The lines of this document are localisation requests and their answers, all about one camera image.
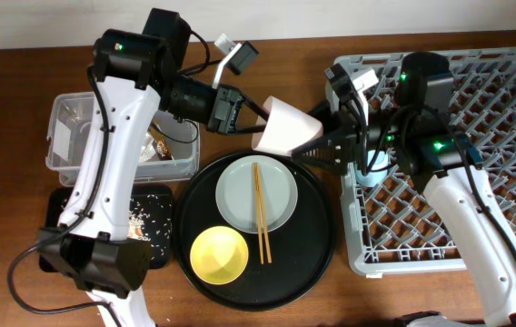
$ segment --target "wooden chopsticks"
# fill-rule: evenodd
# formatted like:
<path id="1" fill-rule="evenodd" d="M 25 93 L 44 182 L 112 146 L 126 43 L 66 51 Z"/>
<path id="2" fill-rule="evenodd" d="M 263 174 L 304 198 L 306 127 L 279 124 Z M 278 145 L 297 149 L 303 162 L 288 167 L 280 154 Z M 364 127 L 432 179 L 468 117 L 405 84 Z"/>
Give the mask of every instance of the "wooden chopsticks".
<path id="1" fill-rule="evenodd" d="M 253 163 L 254 170 L 254 194 L 256 199 L 256 225 L 258 226 L 258 244 L 260 245 L 260 263 L 264 264 L 264 253 L 262 249 L 262 229 L 264 230 L 264 242 L 266 244 L 266 257 L 268 263 L 273 262 L 270 254 L 270 242 L 268 240 L 268 222 L 266 221 L 266 211 L 264 210 L 264 196 L 262 191 L 262 178 L 258 163 Z"/>

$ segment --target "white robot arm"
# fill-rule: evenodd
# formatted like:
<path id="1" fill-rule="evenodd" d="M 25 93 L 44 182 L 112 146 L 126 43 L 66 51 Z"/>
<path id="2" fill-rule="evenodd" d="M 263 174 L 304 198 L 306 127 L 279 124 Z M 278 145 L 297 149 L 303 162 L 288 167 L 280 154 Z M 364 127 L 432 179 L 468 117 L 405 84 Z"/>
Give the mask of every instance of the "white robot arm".
<path id="1" fill-rule="evenodd" d="M 492 192 L 488 174 L 471 166 L 482 200 L 516 249 L 516 236 Z M 474 199 L 464 167 L 433 176 L 423 194 L 448 231 L 470 272 L 487 326 L 511 325 L 516 315 L 516 263 L 507 244 Z"/>
<path id="2" fill-rule="evenodd" d="M 99 233 L 110 235 L 110 241 L 126 240 L 129 231 L 129 201 L 137 169 L 139 151 L 149 124 L 159 108 L 159 94 L 151 87 L 134 88 L 134 81 L 108 76 L 97 83 L 104 108 L 94 101 L 93 120 L 84 149 L 83 162 L 71 198 L 60 215 L 59 224 L 70 225 L 78 219 L 88 200 L 96 177 L 103 143 L 103 111 L 109 120 L 109 150 L 103 181 L 93 204 L 93 218 L 84 219 L 72 234 L 97 239 Z M 123 326 L 155 326 L 149 317 L 143 288 L 130 291 L 126 298 L 93 289 L 87 292 L 93 301 L 109 302 Z M 115 327 L 109 312 L 99 307 L 104 324 Z"/>

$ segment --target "yellow bowl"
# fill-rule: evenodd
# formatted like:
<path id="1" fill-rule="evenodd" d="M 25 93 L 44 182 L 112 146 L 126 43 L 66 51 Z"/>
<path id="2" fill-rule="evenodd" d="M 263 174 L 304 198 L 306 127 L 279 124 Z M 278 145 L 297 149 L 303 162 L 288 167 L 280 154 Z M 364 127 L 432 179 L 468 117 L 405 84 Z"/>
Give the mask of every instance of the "yellow bowl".
<path id="1" fill-rule="evenodd" d="M 227 284 L 238 278 L 248 264 L 248 244 L 234 229 L 208 228 L 193 241 L 189 260 L 204 282 Z"/>

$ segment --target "white paper cup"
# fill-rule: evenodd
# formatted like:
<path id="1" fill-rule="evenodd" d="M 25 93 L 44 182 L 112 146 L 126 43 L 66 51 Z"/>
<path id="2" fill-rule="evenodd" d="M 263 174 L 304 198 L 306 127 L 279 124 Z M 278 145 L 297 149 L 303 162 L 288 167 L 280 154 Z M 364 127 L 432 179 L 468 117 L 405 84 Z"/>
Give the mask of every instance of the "white paper cup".
<path id="1" fill-rule="evenodd" d="M 293 149 L 323 135 L 321 122 L 273 96 L 266 99 L 263 109 L 270 115 L 264 132 L 252 137 L 256 151 L 290 156 Z M 258 117 L 256 125 L 264 123 Z"/>

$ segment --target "white wall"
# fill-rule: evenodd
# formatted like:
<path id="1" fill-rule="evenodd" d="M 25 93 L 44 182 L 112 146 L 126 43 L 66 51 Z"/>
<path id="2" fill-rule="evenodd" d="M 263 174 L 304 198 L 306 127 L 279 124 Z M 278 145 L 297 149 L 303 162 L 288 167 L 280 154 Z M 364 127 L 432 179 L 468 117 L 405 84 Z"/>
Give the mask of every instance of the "white wall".
<path id="1" fill-rule="evenodd" d="M 516 0 L 0 0 L 0 48 L 141 32 L 154 6 L 178 11 L 207 40 L 516 29 Z"/>

